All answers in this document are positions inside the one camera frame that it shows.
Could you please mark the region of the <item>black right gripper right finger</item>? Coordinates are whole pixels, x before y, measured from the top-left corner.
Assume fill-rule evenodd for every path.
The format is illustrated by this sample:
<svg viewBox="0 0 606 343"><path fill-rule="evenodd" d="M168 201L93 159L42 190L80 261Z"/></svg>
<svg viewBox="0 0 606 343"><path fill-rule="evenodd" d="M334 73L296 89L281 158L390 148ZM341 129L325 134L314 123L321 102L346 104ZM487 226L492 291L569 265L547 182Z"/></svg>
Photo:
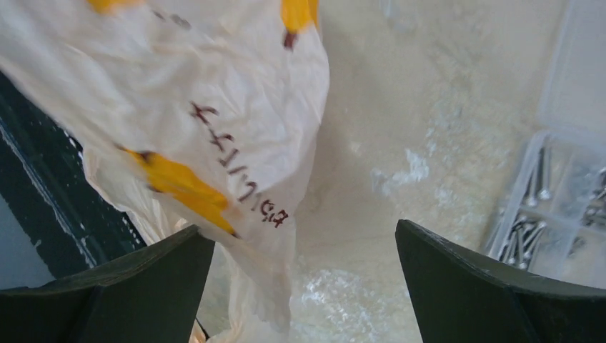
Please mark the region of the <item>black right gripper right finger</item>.
<svg viewBox="0 0 606 343"><path fill-rule="evenodd" d="M603 342L605 291L516 269L410 221L395 241L424 342Z"/></svg>

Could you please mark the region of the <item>translucent orange plastic bag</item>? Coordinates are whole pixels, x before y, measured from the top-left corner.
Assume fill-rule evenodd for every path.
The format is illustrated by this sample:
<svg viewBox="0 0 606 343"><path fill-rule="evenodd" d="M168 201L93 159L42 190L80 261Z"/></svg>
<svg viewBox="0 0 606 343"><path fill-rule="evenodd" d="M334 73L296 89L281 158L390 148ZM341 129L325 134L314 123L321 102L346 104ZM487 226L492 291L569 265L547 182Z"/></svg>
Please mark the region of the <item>translucent orange plastic bag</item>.
<svg viewBox="0 0 606 343"><path fill-rule="evenodd" d="M317 1L3 1L1 71L84 148L148 243L227 258L215 342L288 342L294 214L329 90Z"/></svg>

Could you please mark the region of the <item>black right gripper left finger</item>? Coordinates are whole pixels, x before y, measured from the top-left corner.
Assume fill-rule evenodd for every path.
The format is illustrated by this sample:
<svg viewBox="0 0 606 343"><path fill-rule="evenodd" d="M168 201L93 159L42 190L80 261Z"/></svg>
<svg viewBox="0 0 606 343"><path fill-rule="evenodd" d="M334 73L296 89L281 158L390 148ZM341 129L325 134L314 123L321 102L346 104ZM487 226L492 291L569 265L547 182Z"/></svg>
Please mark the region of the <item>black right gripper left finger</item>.
<svg viewBox="0 0 606 343"><path fill-rule="evenodd" d="M37 288L1 292L3 342L188 342L214 242L189 227Z"/></svg>

